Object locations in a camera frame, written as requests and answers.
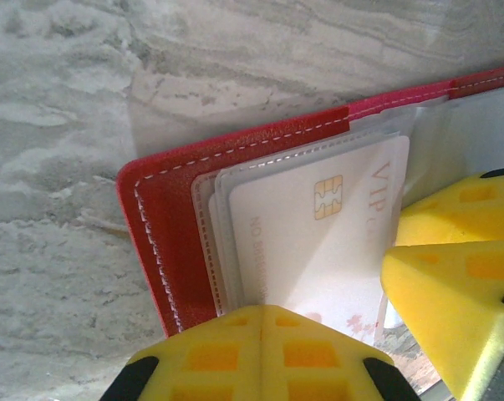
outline marble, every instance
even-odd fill
[[[97,399],[162,339],[124,163],[503,64],[504,0],[0,0],[0,400]]]

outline white card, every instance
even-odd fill
[[[379,269],[396,225],[394,175],[408,142],[391,138],[235,187],[244,302],[277,304],[373,342]]]

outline card holder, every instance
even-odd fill
[[[362,118],[373,118],[384,110],[391,111],[406,105],[424,106],[428,101],[446,104],[450,99],[464,100],[468,96],[502,87],[504,69],[493,70],[382,94],[337,109],[224,135],[128,164],[120,172],[118,192],[166,333],[175,334],[224,311],[223,302],[218,302],[211,291],[213,275],[208,269],[210,255],[204,255],[203,252],[202,243],[206,240],[205,234],[209,228],[201,225],[201,219],[205,218],[209,209],[208,201],[200,202],[201,208],[198,210],[197,202],[203,198],[200,196],[197,199],[193,195],[196,187],[203,186],[204,192],[211,190],[210,184],[206,183],[219,170],[340,135],[347,132],[350,125],[359,124]],[[498,103],[498,100],[492,99],[490,103]],[[438,159],[449,162],[454,160],[454,152],[458,152],[459,146],[453,140],[450,148],[443,148],[437,135],[433,135],[431,130],[426,132],[432,124],[443,129],[443,135],[460,138],[461,135],[454,132],[458,125],[454,128],[454,124],[461,126],[465,123],[466,113],[476,113],[481,107],[488,110],[487,119],[494,119],[504,129],[504,116],[487,104],[478,109],[478,106],[467,108],[465,113],[460,112],[463,123],[450,110],[446,111],[451,113],[448,117],[443,117],[446,113],[432,115],[433,110],[439,107],[418,108],[415,128],[410,136],[410,161],[406,173],[404,202],[421,197],[439,185],[445,185],[455,175],[466,174],[480,166],[498,168],[501,167],[499,164],[504,163],[504,157],[496,156],[504,148],[498,148],[486,126],[485,131],[476,136],[476,140],[490,139],[488,143],[491,146],[487,148],[491,154],[490,160],[476,163],[477,158],[483,159],[480,152],[484,151],[484,146],[478,144],[469,148],[466,158],[463,158],[465,163],[461,166],[453,163],[454,174],[451,174],[451,169],[432,167],[436,161],[428,160],[425,156],[428,144],[433,146],[432,149],[441,149],[443,154]],[[469,139],[468,136],[461,138],[463,141]],[[217,251],[212,244],[210,249],[211,252]]]

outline white surface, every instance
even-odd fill
[[[0,399],[97,399],[160,338],[131,128],[153,153],[502,64],[504,2],[0,0]]]

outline red card holder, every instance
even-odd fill
[[[342,134],[350,121],[386,109],[502,87],[504,68],[381,94],[130,162],[119,173],[117,190],[166,334],[216,317],[192,200],[196,177]]]

